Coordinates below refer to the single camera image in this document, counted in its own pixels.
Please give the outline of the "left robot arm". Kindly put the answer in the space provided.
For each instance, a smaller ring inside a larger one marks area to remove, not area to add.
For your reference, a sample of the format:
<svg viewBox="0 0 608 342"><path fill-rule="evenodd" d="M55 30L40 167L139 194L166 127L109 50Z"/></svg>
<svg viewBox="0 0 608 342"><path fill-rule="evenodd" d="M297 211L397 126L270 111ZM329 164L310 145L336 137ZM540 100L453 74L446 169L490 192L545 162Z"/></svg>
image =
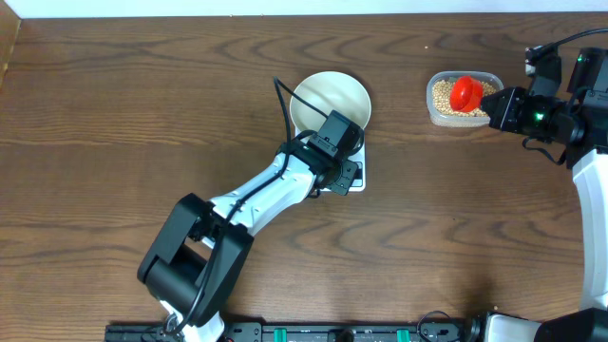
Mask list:
<svg viewBox="0 0 608 342"><path fill-rule="evenodd" d="M285 209L328 189L348 194L359 165L359 136L304 131L283 143L272 163L222 196L188 194L172 209L137 272L174 317L162 334L216 341L219 310L233 291L256 234Z"/></svg>

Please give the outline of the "beige bowl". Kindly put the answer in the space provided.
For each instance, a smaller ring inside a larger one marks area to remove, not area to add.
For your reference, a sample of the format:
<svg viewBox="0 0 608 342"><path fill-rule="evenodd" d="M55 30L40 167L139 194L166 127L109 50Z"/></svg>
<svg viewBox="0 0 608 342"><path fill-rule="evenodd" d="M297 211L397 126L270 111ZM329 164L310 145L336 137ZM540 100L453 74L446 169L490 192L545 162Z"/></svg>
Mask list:
<svg viewBox="0 0 608 342"><path fill-rule="evenodd" d="M315 73L303 80L294 94L326 115L334 110L339 112L363 129L371 119L370 94L359 81L346 73ZM299 131L318 131L326 120L295 97L290 100L290 114Z"/></svg>

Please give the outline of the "red measuring scoop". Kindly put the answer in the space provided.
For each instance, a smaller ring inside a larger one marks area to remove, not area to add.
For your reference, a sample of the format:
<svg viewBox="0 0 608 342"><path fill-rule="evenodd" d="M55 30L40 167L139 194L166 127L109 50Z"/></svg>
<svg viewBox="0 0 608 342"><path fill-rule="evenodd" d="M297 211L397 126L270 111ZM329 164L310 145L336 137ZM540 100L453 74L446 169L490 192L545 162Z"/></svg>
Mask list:
<svg viewBox="0 0 608 342"><path fill-rule="evenodd" d="M483 96L482 83L471 76L463 76L454 83L449 103L455 111L470 112L480 107Z"/></svg>

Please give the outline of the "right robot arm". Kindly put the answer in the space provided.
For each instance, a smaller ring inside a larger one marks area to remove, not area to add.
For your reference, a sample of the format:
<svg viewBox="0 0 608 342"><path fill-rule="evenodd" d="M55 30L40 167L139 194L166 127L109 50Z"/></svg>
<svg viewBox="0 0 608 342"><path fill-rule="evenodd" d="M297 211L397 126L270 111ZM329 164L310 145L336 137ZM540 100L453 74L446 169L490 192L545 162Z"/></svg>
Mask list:
<svg viewBox="0 0 608 342"><path fill-rule="evenodd" d="M481 101L492 128L523 135L527 142L559 143L556 161L572 172L582 214L584 272L579 310L536 322L488 312L470 320L465 341L604 341L607 338L607 52L579 52L567 90L554 44L525 53L529 88L509 87Z"/></svg>

